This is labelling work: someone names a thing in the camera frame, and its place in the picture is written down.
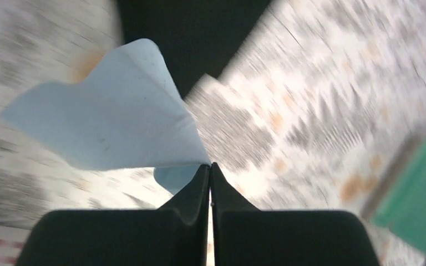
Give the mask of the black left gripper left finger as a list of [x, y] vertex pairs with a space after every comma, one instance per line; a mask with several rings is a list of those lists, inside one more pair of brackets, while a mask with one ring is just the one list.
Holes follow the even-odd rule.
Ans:
[[205, 265], [209, 170], [157, 209], [49, 212], [16, 265]]

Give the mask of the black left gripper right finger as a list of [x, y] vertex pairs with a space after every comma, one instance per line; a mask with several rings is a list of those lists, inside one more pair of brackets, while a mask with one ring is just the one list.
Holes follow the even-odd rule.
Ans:
[[378, 265], [369, 236], [346, 211], [262, 211], [210, 167], [216, 265]]

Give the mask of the light blue cleaning cloth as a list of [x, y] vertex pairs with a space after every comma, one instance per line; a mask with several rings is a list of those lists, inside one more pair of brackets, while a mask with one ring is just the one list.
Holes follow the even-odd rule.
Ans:
[[210, 158], [158, 46], [138, 39], [105, 56], [80, 83], [41, 83], [12, 100], [0, 118], [72, 167], [110, 171], [152, 167], [177, 192]]

